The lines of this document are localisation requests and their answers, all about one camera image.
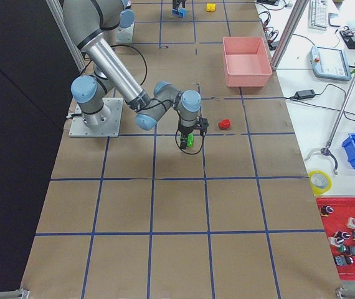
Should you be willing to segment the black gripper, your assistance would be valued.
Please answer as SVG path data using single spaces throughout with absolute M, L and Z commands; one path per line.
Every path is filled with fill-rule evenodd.
M 187 148 L 187 135 L 192 133 L 194 130 L 200 130 L 202 128 L 202 118 L 196 117 L 193 120 L 185 120 L 183 118 L 179 118 L 178 120 L 178 131 L 182 133 L 180 135 L 180 149 Z
M 185 8 L 186 0 L 173 0 L 173 9 Z

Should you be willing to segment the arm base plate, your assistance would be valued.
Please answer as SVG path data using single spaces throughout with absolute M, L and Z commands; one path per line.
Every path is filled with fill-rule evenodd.
M 134 28 L 135 24 L 132 23 L 131 26 L 122 28 L 118 27 L 116 31 L 116 43 L 117 44 L 132 44 L 133 43 L 133 36 L 134 36 Z
M 69 129 L 71 138 L 117 138 L 120 132 L 122 98 L 103 98 L 103 108 L 96 114 L 82 113 L 76 104 L 75 114 Z

